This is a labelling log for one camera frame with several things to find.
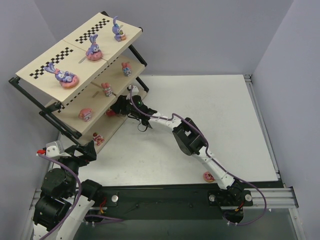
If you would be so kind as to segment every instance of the pink donut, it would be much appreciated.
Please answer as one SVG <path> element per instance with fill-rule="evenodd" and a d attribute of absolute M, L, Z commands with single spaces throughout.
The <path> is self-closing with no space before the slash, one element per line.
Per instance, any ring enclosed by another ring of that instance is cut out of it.
<path fill-rule="evenodd" d="M 97 61 L 99 59 L 101 59 L 103 56 L 102 52 L 101 51 L 98 51 L 94 54 L 89 54 L 86 56 L 87 59 L 91 60 L 91 61 Z"/>
<path fill-rule="evenodd" d="M 64 88 L 64 89 L 72 89 L 73 87 L 77 86 L 77 84 L 79 83 L 79 78 L 78 76 L 74 76 L 72 78 L 72 82 L 60 82 L 60 85 Z"/>

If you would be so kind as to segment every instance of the black shelf frame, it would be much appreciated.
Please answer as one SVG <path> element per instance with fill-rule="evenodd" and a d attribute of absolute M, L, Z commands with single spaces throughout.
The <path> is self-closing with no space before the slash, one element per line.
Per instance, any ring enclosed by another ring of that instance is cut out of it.
<path fill-rule="evenodd" d="M 103 11 L 101 12 L 103 15 L 108 16 L 109 15 Z M 133 53 L 133 55 L 139 60 L 141 64 L 143 64 L 145 67 L 147 66 L 147 62 L 144 60 L 144 58 L 140 55 L 140 53 L 136 50 L 136 48 L 131 44 L 129 47 L 130 51 Z M 64 124 L 59 118 L 57 118 L 53 112 L 60 110 L 63 105 L 61 102 L 56 101 L 53 104 L 45 107 L 43 104 L 41 104 L 37 99 L 35 99 L 30 93 L 28 93 L 20 84 L 21 78 L 20 77 L 12 77 L 9 80 L 9 83 L 14 86 L 20 93 L 22 93 L 27 99 L 29 99 L 32 103 L 34 103 L 38 108 L 41 109 L 39 112 L 39 115 L 42 116 L 45 120 L 47 120 L 52 126 L 54 126 L 58 131 L 65 135 L 68 139 L 70 139 L 73 143 L 76 145 L 81 145 L 77 140 L 82 137 L 82 134 L 79 131 L 72 130 L 69 126 Z M 141 87 L 146 91 L 149 92 L 149 88 L 147 85 L 141 80 L 140 77 L 136 78 L 136 81 L 141 85 Z"/>

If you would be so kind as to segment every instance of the screw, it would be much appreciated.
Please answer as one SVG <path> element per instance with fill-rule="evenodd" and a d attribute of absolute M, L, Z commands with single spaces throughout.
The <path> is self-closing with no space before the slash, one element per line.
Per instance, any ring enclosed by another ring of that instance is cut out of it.
<path fill-rule="evenodd" d="M 209 196 L 209 201 L 210 201 L 210 202 L 214 202 L 215 199 L 216 199 L 216 196 L 215 196 L 215 195 L 211 194 L 211 195 Z"/>
<path fill-rule="evenodd" d="M 252 201 L 252 196 L 250 194 L 246 194 L 244 196 L 245 200 L 248 201 L 248 202 L 251 202 Z"/>
<path fill-rule="evenodd" d="M 114 203 L 118 202 L 118 199 L 119 199 L 119 197 L 117 195 L 113 195 L 111 197 L 111 201 L 114 202 Z"/>

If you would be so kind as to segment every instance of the wooden shelf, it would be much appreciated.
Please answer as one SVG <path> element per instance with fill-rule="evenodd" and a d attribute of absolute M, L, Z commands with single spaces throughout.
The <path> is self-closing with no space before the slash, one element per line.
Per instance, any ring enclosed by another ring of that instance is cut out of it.
<path fill-rule="evenodd" d="M 87 51 L 91 46 L 89 37 L 98 34 L 96 42 L 103 53 L 102 58 L 110 64 L 142 34 L 142 29 L 139 27 L 119 20 L 116 22 L 119 26 L 123 25 L 121 30 L 126 35 L 124 41 L 115 40 L 115 34 L 112 32 L 113 19 L 101 13 L 93 16 L 63 40 Z"/>
<path fill-rule="evenodd" d="M 53 114 L 74 130 L 85 134 L 116 100 L 114 95 L 106 96 L 100 87 L 89 84 L 72 102 Z M 92 109 L 90 121 L 78 118 L 80 111 L 86 108 Z"/>
<path fill-rule="evenodd" d="M 130 62 L 132 68 L 131 76 L 125 76 L 122 71 L 121 63 Z M 145 69 L 145 66 L 137 60 L 120 55 L 117 59 L 110 63 L 107 70 L 102 72 L 96 79 L 92 81 L 94 85 L 101 88 L 102 83 L 109 83 L 114 94 L 120 95 L 127 86 L 129 86 Z"/>
<path fill-rule="evenodd" d="M 57 101 L 66 104 L 108 67 L 108 63 L 103 59 L 92 62 L 85 58 L 81 61 L 85 56 L 85 51 L 61 40 L 19 70 L 16 75 Z M 70 89 L 62 88 L 55 75 L 44 70 L 49 62 L 53 62 L 57 69 L 77 75 L 79 84 Z"/>
<path fill-rule="evenodd" d="M 139 88 L 139 95 L 144 99 L 147 93 L 142 88 Z M 104 138 L 104 142 L 101 145 L 94 146 L 96 153 L 99 153 L 127 118 L 127 116 L 106 116 L 103 114 L 78 141 L 84 145 L 90 142 L 93 139 L 93 133 L 97 132 Z"/>

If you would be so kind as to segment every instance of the purple cable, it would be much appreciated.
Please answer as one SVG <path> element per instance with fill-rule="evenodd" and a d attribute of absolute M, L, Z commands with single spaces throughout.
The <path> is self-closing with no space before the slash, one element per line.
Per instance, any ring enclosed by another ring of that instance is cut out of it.
<path fill-rule="evenodd" d="M 176 113 L 172 113 L 171 115 L 171 118 L 165 118 L 165 117 L 157 117 L 157 116 L 152 116 L 152 115 L 149 115 L 149 114 L 146 114 L 144 113 L 143 111 L 141 111 L 139 108 L 137 108 L 137 106 L 135 105 L 134 101 L 133 101 L 133 98 L 132 98 L 132 91 L 133 91 L 134 87 L 131 86 L 131 90 L 130 90 L 130 102 L 131 104 L 133 105 L 133 107 L 135 108 L 135 110 L 137 110 L 139 113 L 149 117 L 149 118 L 154 118 L 154 119 L 162 119 L 162 120 L 166 120 L 166 121 L 172 121 L 174 119 L 174 116 L 176 116 L 177 118 L 179 118 L 182 122 L 184 122 L 185 124 L 187 124 L 193 131 L 195 131 L 196 133 L 198 133 L 204 140 L 204 143 L 206 145 L 206 148 L 205 148 L 205 154 L 207 155 L 207 157 L 209 157 L 210 159 L 213 160 L 213 162 L 215 164 L 217 164 L 223 171 L 225 171 L 227 174 L 229 174 L 231 177 L 251 186 L 252 188 L 256 189 L 262 196 L 263 198 L 263 201 L 264 201 L 264 209 L 263 209 L 263 212 L 260 216 L 256 217 L 255 219 L 251 220 L 251 221 L 248 221 L 248 222 L 245 222 L 245 223 L 239 223 L 239 224 L 235 224 L 234 222 L 230 222 L 232 225 L 237 225 L 237 226 L 246 226 L 246 225 L 249 225 L 249 224 L 252 224 L 254 223 L 255 221 L 259 220 L 260 218 L 262 218 L 266 212 L 267 212 L 267 200 L 266 200 L 266 197 L 265 195 L 262 193 L 262 191 L 257 188 L 255 185 L 253 185 L 252 183 L 250 182 L 247 182 L 237 176 L 235 176 L 234 174 L 228 172 L 219 162 L 217 162 L 212 156 L 209 155 L 208 153 L 208 150 L 209 150 L 209 142 L 208 140 L 206 139 L 206 137 L 203 135 L 203 133 L 198 130 L 196 127 L 192 126 L 189 122 L 187 122 L 184 118 L 182 118 L 181 116 L 179 116 L 178 114 Z"/>
<path fill-rule="evenodd" d="M 109 217 L 109 216 L 101 216 L 101 215 L 94 215 L 94 214 L 88 214 L 84 216 L 85 218 L 90 218 L 90 217 L 94 217 L 94 218 L 101 218 L 101 219 L 107 219 L 110 221 L 107 222 L 95 222 L 95 225 L 102 225 L 102 224 L 111 224 L 111 223 L 120 223 L 123 222 L 123 219 L 120 218 L 114 218 L 114 217 Z"/>
<path fill-rule="evenodd" d="M 52 234 L 55 230 L 57 230 L 63 223 L 64 221 L 69 217 L 69 215 L 71 214 L 71 212 L 74 210 L 74 208 L 76 207 L 79 198 L 81 196 L 81 191 L 82 191 L 82 187 L 81 187 L 81 181 L 78 178 L 77 174 L 74 173 L 74 171 L 72 171 L 69 167 L 67 167 L 66 165 L 62 164 L 61 162 L 54 160 L 50 157 L 47 157 L 46 155 L 43 154 L 39 154 L 39 157 L 46 159 L 50 162 L 53 162 L 54 164 L 58 164 L 60 167 L 64 168 L 65 170 L 67 170 L 69 173 L 72 174 L 72 176 L 75 178 L 76 182 L 78 183 L 78 194 L 76 195 L 76 199 L 73 203 L 73 205 L 71 206 L 71 208 L 69 209 L 69 211 L 66 213 L 66 215 L 64 216 L 64 218 L 54 227 L 51 229 L 51 231 L 49 231 L 47 234 L 45 234 L 43 237 L 41 237 L 39 240 L 44 240 L 46 237 L 48 237 L 50 234 Z"/>

